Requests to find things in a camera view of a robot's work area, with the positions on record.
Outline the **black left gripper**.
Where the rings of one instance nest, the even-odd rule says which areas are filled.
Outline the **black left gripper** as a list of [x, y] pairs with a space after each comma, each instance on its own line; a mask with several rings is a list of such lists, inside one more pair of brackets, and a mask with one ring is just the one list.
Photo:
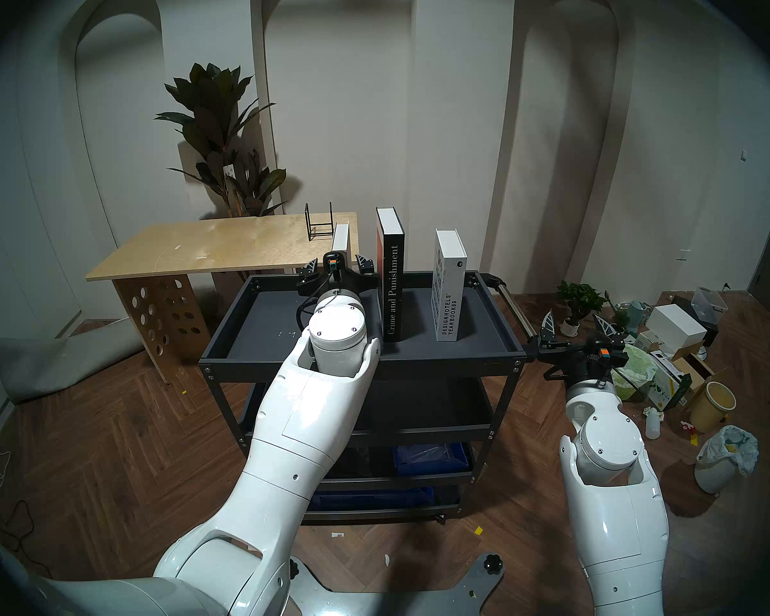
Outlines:
[[377, 288], [379, 278], [373, 260], [357, 254], [355, 256], [358, 273], [350, 269], [326, 269], [319, 272], [319, 259], [309, 261], [300, 268], [300, 278], [295, 289], [300, 296], [322, 296], [329, 292], [360, 292]]

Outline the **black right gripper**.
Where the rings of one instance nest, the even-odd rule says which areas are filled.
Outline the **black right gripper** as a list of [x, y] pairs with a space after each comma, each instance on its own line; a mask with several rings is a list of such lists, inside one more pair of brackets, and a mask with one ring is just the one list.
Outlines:
[[612, 381], [613, 368], [622, 368], [629, 356], [617, 338], [620, 332], [594, 314], [595, 329], [582, 344], [558, 342], [552, 310], [543, 317], [542, 337], [528, 337], [528, 350], [536, 347], [536, 359], [552, 368], [543, 375], [547, 381]]

